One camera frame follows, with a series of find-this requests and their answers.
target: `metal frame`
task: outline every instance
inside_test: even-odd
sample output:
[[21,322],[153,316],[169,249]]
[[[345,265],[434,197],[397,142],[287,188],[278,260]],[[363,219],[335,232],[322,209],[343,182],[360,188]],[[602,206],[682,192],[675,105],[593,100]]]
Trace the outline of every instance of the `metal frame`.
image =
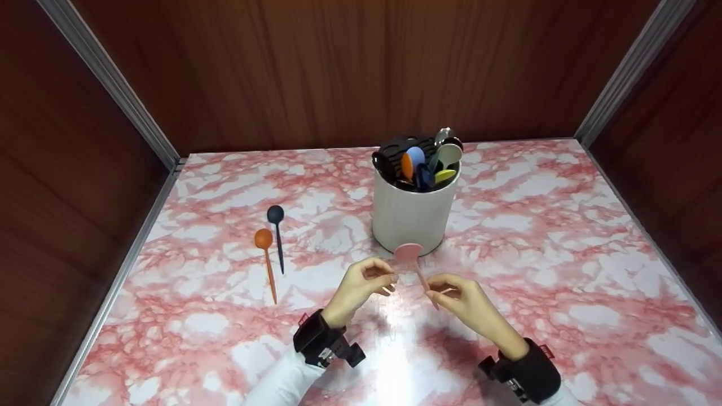
[[95,339],[100,333],[100,329],[103,327],[105,320],[108,318],[108,314],[110,313],[113,304],[116,302],[118,293],[121,291],[121,288],[123,287],[126,279],[128,279],[128,275],[133,269],[133,265],[138,258],[140,249],[145,243],[146,238],[148,238],[150,230],[155,224],[155,220],[158,218],[158,215],[160,214],[160,210],[163,208],[165,200],[168,198],[168,194],[173,189],[176,178],[177,172],[173,170],[170,174],[168,174],[168,177],[165,179],[163,187],[160,189],[158,196],[155,198],[153,207],[151,207],[148,215],[145,217],[143,226],[141,226],[138,235],[136,236],[133,244],[131,245],[131,248],[128,250],[126,258],[123,260],[123,264],[121,265],[121,268],[119,269],[118,274],[113,281],[113,284],[110,286],[108,294],[105,295],[105,300],[103,301],[103,304],[100,305],[100,310],[98,310],[98,313],[95,315],[95,319],[92,321],[92,324],[90,325],[88,333],[86,333],[85,338],[80,345],[80,348],[78,348],[78,352],[75,354],[73,362],[70,364],[68,371],[65,373],[65,377],[63,377],[63,381],[60,383],[60,386],[58,386],[58,390],[53,397],[51,405],[60,406],[63,404],[65,396],[68,394],[73,380],[80,371],[80,368],[83,366],[85,358],[90,352],[90,349],[92,348]]
[[145,138],[163,165],[168,170],[174,169],[180,155],[70,0],[37,0],[37,2]]
[[634,224],[642,231],[642,235],[644,238],[649,241],[649,244],[652,246],[652,249],[654,250],[654,253],[657,254],[659,259],[662,261],[665,267],[669,269],[672,277],[675,279],[675,282],[682,288],[682,291],[684,294],[689,298],[690,302],[692,302],[692,307],[695,308],[695,310],[699,313],[699,315],[702,317],[702,320],[705,322],[706,327],[712,332],[712,334],[715,336],[718,342],[722,342],[722,333],[720,332],[720,329],[717,328],[717,326],[712,322],[712,318],[710,318],[710,315],[705,311],[705,309],[702,307],[700,302],[697,300],[697,297],[692,294],[692,291],[690,290],[690,287],[687,286],[686,283],[684,283],[684,280],[681,276],[679,276],[679,272],[677,271],[677,268],[674,267],[674,265],[669,261],[669,258],[667,258],[666,255],[664,255],[664,252],[659,248],[656,242],[654,242],[654,239],[652,239],[652,236],[647,232],[647,230],[644,228],[642,223],[640,223],[639,219],[637,219],[637,216],[635,216],[632,209],[630,209],[630,206],[625,201],[624,197],[619,193],[617,188],[612,183],[612,180],[609,179],[609,177],[604,172],[604,169],[602,169],[601,165],[596,161],[594,158],[594,155],[592,155],[591,151],[584,145],[582,145],[582,148],[584,149],[584,152],[586,152],[587,156],[591,160],[591,162],[594,164],[596,169],[601,174],[602,178],[606,181],[606,184],[609,185],[609,187],[614,192],[614,195],[617,196],[617,199],[622,203],[622,206],[627,211],[627,213],[632,218],[632,221]]
[[644,28],[617,66],[574,137],[589,148],[621,106],[632,87],[677,29],[695,0],[661,0]]

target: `white sleeve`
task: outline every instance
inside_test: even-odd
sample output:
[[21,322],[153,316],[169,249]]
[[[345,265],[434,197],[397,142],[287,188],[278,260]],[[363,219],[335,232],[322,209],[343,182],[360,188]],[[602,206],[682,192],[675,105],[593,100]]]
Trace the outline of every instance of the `white sleeve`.
[[308,365],[291,347],[245,396],[244,406],[296,406],[325,369]]
[[557,393],[553,394],[552,397],[549,399],[546,399],[542,403],[539,403],[540,406],[579,406],[579,401],[574,397],[574,395],[569,392],[569,389],[567,389],[564,384],[559,388]]

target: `pink marble surface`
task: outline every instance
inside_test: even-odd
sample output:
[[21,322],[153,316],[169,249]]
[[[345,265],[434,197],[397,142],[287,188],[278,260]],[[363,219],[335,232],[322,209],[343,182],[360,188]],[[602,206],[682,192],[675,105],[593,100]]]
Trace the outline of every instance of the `pink marble surface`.
[[[237,405],[348,264],[391,257],[370,234],[372,149],[192,155],[65,405]],[[253,233],[286,209],[286,275],[267,288]],[[546,343],[584,405],[722,405],[722,345],[572,140],[471,144],[430,275],[474,277]],[[307,405],[512,405],[472,375],[495,349],[418,279],[374,297]]]

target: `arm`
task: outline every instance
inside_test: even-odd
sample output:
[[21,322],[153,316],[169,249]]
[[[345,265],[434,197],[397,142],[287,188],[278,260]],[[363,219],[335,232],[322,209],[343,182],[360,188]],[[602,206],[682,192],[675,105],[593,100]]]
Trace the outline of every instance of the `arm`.
[[298,405],[325,369],[308,365],[290,348],[245,397],[245,406]]
[[[395,292],[392,283],[398,280],[391,267],[378,258],[356,262],[346,271],[333,298],[322,310],[321,318],[330,329],[342,329],[373,293],[390,296]],[[326,369],[315,365],[317,358],[311,360],[318,354],[299,353],[296,348],[297,345],[290,348],[246,395],[245,406],[298,405]]]
[[543,406],[577,406],[579,401],[562,385],[554,364],[529,339],[524,339],[494,307],[477,281],[454,274],[428,280],[429,298],[457,316],[467,327],[499,347],[505,370],[530,400]]

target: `hand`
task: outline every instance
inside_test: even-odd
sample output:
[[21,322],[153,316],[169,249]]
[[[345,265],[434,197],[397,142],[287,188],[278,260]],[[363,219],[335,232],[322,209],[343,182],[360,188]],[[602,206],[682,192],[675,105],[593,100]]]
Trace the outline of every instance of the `hand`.
[[496,344],[511,360],[518,360],[529,352],[524,338],[494,307],[475,280],[443,273],[430,277],[431,290],[426,295],[458,317],[468,328]]
[[390,292],[396,292],[392,283],[398,280],[399,276],[379,258],[351,264],[321,316],[332,329],[340,329],[351,321],[372,293],[390,296]]

